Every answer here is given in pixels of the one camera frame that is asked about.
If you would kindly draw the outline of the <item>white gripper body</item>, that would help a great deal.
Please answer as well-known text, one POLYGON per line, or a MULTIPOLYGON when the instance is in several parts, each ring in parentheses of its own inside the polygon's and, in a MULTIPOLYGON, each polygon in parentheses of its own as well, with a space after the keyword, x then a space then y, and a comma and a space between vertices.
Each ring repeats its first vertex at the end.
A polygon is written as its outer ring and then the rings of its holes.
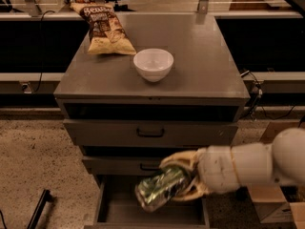
POLYGON ((230 146, 210 146, 197 151, 197 170, 212 193, 225 194, 240 187, 230 146))

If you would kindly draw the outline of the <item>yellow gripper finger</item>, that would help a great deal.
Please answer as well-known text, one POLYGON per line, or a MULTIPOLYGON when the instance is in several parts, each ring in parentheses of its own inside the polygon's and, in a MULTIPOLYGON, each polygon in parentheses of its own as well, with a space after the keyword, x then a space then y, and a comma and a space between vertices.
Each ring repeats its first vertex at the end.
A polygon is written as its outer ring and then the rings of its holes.
POLYGON ((203 183, 199 178, 194 178, 188 187, 173 197, 174 201, 190 201, 202 198, 210 193, 208 186, 203 183))
POLYGON ((159 167, 165 168, 167 166, 179 166, 188 172, 193 172, 198 163, 197 151, 183 151, 174 153, 163 158, 159 167))

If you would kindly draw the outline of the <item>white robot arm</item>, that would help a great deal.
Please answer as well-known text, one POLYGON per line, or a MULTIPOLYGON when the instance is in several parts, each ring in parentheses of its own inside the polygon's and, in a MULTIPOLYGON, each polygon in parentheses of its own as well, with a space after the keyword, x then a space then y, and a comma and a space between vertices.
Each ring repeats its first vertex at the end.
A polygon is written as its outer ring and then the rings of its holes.
POLYGON ((211 193, 225 194, 241 187, 296 186, 305 183, 305 130, 289 128, 271 143, 209 146, 174 153, 160 166, 177 165, 194 174, 188 188, 175 197, 193 200, 211 193))

